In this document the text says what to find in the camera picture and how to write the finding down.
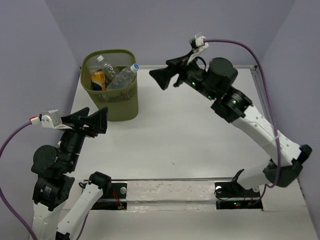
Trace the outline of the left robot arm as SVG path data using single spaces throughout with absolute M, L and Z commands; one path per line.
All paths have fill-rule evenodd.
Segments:
M 72 240 L 80 224 L 93 205 L 108 196 L 112 188 L 110 176 L 96 171 L 91 174 L 84 189 L 69 213 L 60 219 L 69 198 L 75 178 L 74 172 L 85 138 L 105 134 L 108 127 L 108 108 L 90 114 L 85 107 L 67 116 L 57 109 L 44 111 L 32 124 L 63 132 L 57 146 L 40 146 L 33 155 L 31 171 L 37 175 L 33 190 L 32 240 Z

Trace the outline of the orange label bottle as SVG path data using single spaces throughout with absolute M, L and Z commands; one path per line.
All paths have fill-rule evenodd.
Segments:
M 103 71 L 96 71 L 90 74 L 92 89 L 95 91 L 106 90 L 106 79 Z

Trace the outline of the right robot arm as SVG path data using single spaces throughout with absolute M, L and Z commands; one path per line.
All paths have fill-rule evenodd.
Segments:
M 162 90 L 169 86 L 171 78 L 178 76 L 174 87 L 187 84 L 211 100 L 211 109 L 229 124 L 243 131 L 270 157 L 268 163 L 249 169 L 241 169 L 233 177 L 230 190 L 242 196 L 248 190 L 261 185 L 274 184 L 288 187 L 301 173 L 312 148 L 299 145 L 279 130 L 259 112 L 252 100 L 232 86 L 238 71 L 223 57 L 213 58 L 208 69 L 198 66 L 197 60 L 189 60 L 190 54 L 166 61 L 166 67 L 149 71 L 149 75 Z

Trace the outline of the clear bottle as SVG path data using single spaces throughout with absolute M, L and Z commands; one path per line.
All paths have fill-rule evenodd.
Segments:
M 107 82 L 111 83 L 115 77 L 120 73 L 119 69 L 110 61 L 106 60 L 102 55 L 99 55 L 97 61 L 100 65 L 101 70 L 104 72 Z
M 135 80 L 139 69 L 140 67 L 136 63 L 124 68 L 107 86 L 106 90 L 118 90 L 129 86 Z

